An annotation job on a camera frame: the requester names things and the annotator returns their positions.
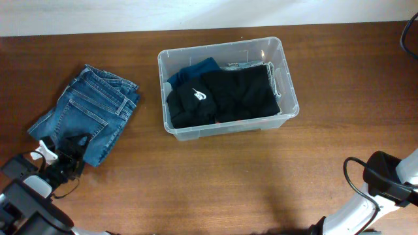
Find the blue denim jeans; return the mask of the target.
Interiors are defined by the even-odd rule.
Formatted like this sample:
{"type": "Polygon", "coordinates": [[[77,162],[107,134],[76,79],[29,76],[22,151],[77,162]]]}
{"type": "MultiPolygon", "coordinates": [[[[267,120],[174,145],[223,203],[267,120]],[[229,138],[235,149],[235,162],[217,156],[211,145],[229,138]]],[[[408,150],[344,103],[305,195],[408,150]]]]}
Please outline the blue denim jeans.
{"type": "Polygon", "coordinates": [[[99,166],[108,156],[140,100],[138,85],[85,65],[71,80],[56,105],[27,132],[34,139],[49,136],[55,145],[69,136],[90,134],[84,161],[99,166]]]}

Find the black Nike garment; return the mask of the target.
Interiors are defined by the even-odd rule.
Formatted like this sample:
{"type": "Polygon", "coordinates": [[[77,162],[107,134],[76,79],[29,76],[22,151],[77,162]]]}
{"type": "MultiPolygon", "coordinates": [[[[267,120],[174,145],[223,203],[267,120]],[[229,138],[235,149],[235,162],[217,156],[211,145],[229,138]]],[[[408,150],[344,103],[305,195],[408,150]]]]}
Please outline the black Nike garment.
{"type": "Polygon", "coordinates": [[[201,79],[190,80],[167,97],[170,120],[175,129],[215,123],[217,106],[201,79]]]}

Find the dark blue shirt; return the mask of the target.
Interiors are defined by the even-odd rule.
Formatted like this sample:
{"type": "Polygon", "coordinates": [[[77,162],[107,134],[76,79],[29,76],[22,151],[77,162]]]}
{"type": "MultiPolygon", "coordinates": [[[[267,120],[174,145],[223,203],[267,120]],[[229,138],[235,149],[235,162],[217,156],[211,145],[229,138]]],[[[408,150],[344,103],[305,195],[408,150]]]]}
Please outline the dark blue shirt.
{"type": "Polygon", "coordinates": [[[204,59],[203,61],[180,69],[176,74],[172,75],[167,82],[176,89],[188,81],[199,78],[202,74],[213,71],[220,71],[220,66],[213,57],[204,59]]]}

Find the black garment with red trim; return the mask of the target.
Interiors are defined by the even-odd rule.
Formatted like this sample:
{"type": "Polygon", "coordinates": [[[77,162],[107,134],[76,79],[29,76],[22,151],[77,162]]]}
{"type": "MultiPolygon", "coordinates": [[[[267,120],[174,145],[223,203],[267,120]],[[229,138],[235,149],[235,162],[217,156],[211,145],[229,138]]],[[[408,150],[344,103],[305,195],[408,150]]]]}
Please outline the black garment with red trim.
{"type": "Polygon", "coordinates": [[[211,92],[217,122],[263,118],[280,113],[265,65],[242,70],[218,70],[201,76],[211,92]]]}

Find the light grey jeans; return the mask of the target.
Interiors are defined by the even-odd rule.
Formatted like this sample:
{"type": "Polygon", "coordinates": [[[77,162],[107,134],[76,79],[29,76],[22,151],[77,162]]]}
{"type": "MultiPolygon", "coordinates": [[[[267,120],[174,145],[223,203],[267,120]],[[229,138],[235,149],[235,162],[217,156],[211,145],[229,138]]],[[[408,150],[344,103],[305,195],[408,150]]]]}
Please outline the light grey jeans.
{"type": "Polygon", "coordinates": [[[281,98],[281,94],[278,91],[278,87],[276,85],[275,79],[275,68],[272,62],[263,62],[263,61],[250,61],[244,63],[229,63],[227,66],[222,67],[221,69],[224,71],[239,71],[247,68],[257,67],[257,66],[265,66],[267,70],[268,79],[270,82],[270,87],[273,92],[274,98],[276,101],[279,101],[281,98]]]}

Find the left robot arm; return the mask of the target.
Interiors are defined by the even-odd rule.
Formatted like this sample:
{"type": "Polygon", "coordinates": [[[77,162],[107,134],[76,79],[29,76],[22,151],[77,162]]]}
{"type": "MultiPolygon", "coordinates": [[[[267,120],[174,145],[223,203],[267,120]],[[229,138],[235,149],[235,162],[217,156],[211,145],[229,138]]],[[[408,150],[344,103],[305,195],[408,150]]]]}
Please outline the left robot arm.
{"type": "Polygon", "coordinates": [[[65,137],[54,144],[49,136],[39,140],[35,150],[9,159],[1,172],[11,182],[1,191],[1,234],[109,235],[78,228],[72,219],[53,204],[54,191],[69,181],[79,181],[84,169],[84,154],[90,134],[65,137]],[[41,160],[35,166],[32,160],[41,160]]]}

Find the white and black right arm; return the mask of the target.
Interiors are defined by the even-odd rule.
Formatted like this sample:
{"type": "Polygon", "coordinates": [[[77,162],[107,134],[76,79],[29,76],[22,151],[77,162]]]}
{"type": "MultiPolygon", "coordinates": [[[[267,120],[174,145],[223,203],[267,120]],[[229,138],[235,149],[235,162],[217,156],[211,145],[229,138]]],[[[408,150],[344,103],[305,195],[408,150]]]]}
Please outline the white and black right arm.
{"type": "Polygon", "coordinates": [[[373,153],[367,162],[348,157],[343,172],[355,194],[336,213],[311,225],[308,234],[361,234],[384,215],[410,204],[417,205],[417,151],[405,159],[383,151],[373,153]],[[350,161],[364,168],[361,188],[355,187],[349,178],[350,161]]]}

